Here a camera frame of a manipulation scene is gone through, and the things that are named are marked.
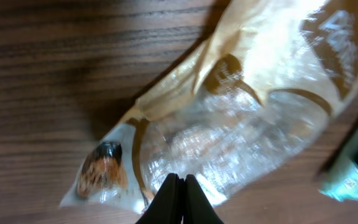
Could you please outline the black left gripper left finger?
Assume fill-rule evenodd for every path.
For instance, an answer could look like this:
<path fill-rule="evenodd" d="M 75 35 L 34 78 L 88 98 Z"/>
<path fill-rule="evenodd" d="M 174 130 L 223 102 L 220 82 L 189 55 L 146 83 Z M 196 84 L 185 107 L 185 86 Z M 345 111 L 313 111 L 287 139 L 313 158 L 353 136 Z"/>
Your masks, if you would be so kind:
<path fill-rule="evenodd" d="M 168 174 L 152 203 L 136 224 L 180 224 L 185 203 L 185 181 Z"/>

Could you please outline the teal tissue pack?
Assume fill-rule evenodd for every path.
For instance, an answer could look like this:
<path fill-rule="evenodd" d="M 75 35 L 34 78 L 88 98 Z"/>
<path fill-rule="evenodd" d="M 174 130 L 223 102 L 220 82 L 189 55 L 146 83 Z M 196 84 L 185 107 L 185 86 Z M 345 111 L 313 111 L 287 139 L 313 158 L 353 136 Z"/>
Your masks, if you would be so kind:
<path fill-rule="evenodd" d="M 340 154 L 330 167 L 319 192 L 343 202 L 358 200 L 358 166 L 354 156 L 358 152 L 358 126 L 341 148 Z"/>

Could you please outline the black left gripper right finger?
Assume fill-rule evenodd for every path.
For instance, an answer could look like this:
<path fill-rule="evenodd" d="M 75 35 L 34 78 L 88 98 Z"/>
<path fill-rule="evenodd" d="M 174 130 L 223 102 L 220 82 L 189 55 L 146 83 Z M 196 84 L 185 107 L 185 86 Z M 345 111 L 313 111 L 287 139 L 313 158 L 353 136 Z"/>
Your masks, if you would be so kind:
<path fill-rule="evenodd" d="M 194 175 L 186 176 L 184 224 L 223 224 Z"/>

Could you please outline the brown snack bag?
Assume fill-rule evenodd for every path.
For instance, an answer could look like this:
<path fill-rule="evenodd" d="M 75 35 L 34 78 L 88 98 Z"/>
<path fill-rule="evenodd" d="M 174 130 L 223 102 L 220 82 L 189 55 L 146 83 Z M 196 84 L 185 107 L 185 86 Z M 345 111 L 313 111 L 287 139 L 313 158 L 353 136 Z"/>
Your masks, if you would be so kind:
<path fill-rule="evenodd" d="M 358 92 L 358 1 L 231 1 L 102 138 L 61 206 L 144 212 L 170 173 L 213 205 L 306 149 Z"/>

